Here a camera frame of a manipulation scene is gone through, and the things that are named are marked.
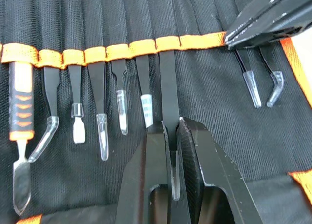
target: knife handle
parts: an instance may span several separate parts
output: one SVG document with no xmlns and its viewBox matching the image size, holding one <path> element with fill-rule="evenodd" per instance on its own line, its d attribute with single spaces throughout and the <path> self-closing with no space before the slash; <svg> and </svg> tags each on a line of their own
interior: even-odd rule
<svg viewBox="0 0 312 224">
<path fill-rule="evenodd" d="M 30 140 L 34 137 L 33 67 L 29 63 L 9 65 L 10 140 Z"/>
</svg>

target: black and orange handle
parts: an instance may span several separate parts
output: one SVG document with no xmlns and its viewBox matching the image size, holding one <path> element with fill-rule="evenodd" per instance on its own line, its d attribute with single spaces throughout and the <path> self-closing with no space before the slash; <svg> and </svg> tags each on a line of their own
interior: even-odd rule
<svg viewBox="0 0 312 224">
<path fill-rule="evenodd" d="M 10 140 L 34 137 L 33 66 L 12 62 L 10 73 Z"/>
</svg>

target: black rubber grip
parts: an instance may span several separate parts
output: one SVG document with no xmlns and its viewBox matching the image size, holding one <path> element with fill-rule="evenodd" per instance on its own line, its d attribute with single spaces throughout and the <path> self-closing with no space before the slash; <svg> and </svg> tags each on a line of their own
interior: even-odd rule
<svg viewBox="0 0 312 224">
<path fill-rule="evenodd" d="M 10 63 L 10 134 L 14 132 L 18 135 L 21 132 L 20 137 L 14 138 L 31 139 L 31 134 L 24 133 L 34 131 L 32 69 L 30 64 Z"/>
</svg>

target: tool roll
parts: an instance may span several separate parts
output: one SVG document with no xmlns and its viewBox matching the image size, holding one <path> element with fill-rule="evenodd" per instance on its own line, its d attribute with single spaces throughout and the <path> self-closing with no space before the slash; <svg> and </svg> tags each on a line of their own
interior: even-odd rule
<svg viewBox="0 0 312 224">
<path fill-rule="evenodd" d="M 201 122 L 211 131 L 250 184 L 252 196 L 256 181 L 310 169 L 310 97 L 300 88 L 301 79 L 296 80 L 280 43 L 265 49 L 273 57 L 270 65 L 283 72 L 284 90 L 272 108 L 263 105 L 260 109 L 254 108 L 235 53 L 223 47 L 222 31 L 250 1 L 0 0 L 0 223 L 14 224 L 41 214 L 37 223 L 114 223 L 124 168 L 146 133 L 138 69 L 149 70 L 153 120 L 159 122 L 161 92 L 166 91 L 160 84 L 159 52 L 163 51 L 174 50 L 180 116 Z M 243 62 L 253 70 L 264 102 L 273 89 L 272 79 L 256 49 L 245 53 Z M 146 67 L 137 65 L 138 56 L 148 56 Z M 121 76 L 114 71 L 116 60 L 124 60 Z M 52 115 L 46 100 L 48 86 L 42 84 L 49 77 L 43 69 L 60 70 L 58 129 L 46 150 L 31 163 L 31 199 L 21 216 L 12 203 L 12 168 L 18 158 L 16 143 L 9 140 L 8 69 L 12 62 L 34 66 L 35 135 L 28 140 L 26 158 L 40 142 L 46 119 Z M 105 161 L 88 71 L 88 65 L 97 62 L 106 69 L 109 156 Z M 73 81 L 67 69 L 73 65 L 81 66 L 81 87 L 74 86 L 81 88 L 80 116 L 85 127 L 85 141 L 79 144 L 73 140 Z M 116 95 L 120 89 L 126 92 L 126 135 L 120 130 Z M 182 167 L 180 172 L 187 173 Z M 185 192 L 182 182 L 180 200 L 172 209 L 187 207 Z M 273 219 L 266 216 L 261 197 L 254 201 L 263 219 Z M 190 223 L 178 215 L 172 218 L 176 223 Z"/>
</svg>

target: black mesh fabric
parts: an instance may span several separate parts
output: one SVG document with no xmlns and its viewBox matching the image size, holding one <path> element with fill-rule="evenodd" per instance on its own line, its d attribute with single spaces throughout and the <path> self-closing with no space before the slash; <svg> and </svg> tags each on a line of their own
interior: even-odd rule
<svg viewBox="0 0 312 224">
<path fill-rule="evenodd" d="M 62 52 L 169 35 L 205 34 L 226 30 L 248 2 L 250 0 L 0 0 L 0 36 L 3 43 L 19 42 Z M 234 52 L 225 48 L 175 52 L 181 115 L 204 123 L 247 181 L 307 170 L 312 165 L 311 108 L 280 45 L 275 43 L 267 49 L 272 51 L 274 68 L 283 71 L 286 80 L 283 93 L 272 109 L 264 104 L 261 109 L 254 108 Z M 244 54 L 244 62 L 254 71 L 264 103 L 273 89 L 272 79 L 257 50 L 244 51 Z M 149 64 L 154 120 L 157 121 L 161 120 L 157 55 L 149 56 Z M 100 159 L 88 69 L 82 69 L 86 143 L 81 145 L 73 143 L 71 87 L 68 71 L 61 71 L 60 124 L 49 147 L 31 164 L 32 199 L 21 218 L 118 202 L 123 170 L 145 127 L 135 60 L 127 60 L 124 75 L 129 113 L 127 136 L 119 129 L 116 79 L 110 63 L 106 67 L 109 160 Z M 35 69 L 34 75 L 35 137 L 27 146 L 27 155 L 41 139 L 49 116 L 43 98 L 41 70 Z M 12 205 L 12 166 L 18 153 L 16 144 L 8 140 L 8 101 L 8 65 L 3 64 L 0 70 L 1 224 L 13 224 L 19 219 Z M 266 198 L 257 196 L 256 199 L 261 202 Z"/>
</svg>

